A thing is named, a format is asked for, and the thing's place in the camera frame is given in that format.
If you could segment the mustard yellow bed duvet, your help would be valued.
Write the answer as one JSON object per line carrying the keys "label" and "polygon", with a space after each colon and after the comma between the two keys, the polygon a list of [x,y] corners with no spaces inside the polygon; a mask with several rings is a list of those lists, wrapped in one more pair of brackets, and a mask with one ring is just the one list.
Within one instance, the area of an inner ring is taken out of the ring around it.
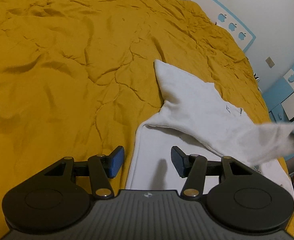
{"label": "mustard yellow bed duvet", "polygon": [[227,111],[269,122],[253,70],[229,32],[194,2],[180,0],[0,0],[0,239],[8,233],[1,202],[50,164],[125,148],[120,189],[180,190],[172,145],[217,160],[192,137],[139,126],[163,98],[154,61],[215,85]]}

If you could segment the white small garment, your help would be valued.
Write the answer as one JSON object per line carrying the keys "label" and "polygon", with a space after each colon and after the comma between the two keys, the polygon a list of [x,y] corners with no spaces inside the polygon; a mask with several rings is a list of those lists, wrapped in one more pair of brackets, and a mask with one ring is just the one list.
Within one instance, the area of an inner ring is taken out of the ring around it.
{"label": "white small garment", "polygon": [[170,157],[177,146],[208,160],[233,157],[294,192],[278,161],[294,152],[294,124],[255,124],[242,108],[223,100],[214,84],[160,60],[154,67],[164,103],[136,131],[126,189],[181,190],[184,179]]}

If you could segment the white and blue headboard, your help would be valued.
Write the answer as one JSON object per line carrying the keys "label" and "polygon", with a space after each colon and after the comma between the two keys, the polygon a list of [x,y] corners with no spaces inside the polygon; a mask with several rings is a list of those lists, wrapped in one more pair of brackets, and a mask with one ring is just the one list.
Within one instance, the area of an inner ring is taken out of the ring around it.
{"label": "white and blue headboard", "polygon": [[213,23],[226,29],[243,52],[253,44],[256,39],[254,33],[218,0],[191,1],[198,4]]}

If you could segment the beige wall switch plate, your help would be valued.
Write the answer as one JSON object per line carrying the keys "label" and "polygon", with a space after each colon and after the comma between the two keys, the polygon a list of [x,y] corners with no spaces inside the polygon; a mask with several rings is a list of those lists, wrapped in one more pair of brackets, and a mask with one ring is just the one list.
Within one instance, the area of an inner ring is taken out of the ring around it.
{"label": "beige wall switch plate", "polygon": [[268,58],[265,60],[265,62],[268,64],[268,66],[269,66],[270,68],[272,68],[272,67],[275,65],[275,63],[274,63],[274,61],[272,60],[271,57],[268,57]]}

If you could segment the blue wardrobe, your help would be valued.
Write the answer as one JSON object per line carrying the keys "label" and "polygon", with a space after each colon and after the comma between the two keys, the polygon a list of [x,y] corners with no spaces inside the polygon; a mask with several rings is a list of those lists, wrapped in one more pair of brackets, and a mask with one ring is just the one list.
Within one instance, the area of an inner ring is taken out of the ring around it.
{"label": "blue wardrobe", "polygon": [[263,99],[271,121],[294,123],[294,64],[263,94]]}

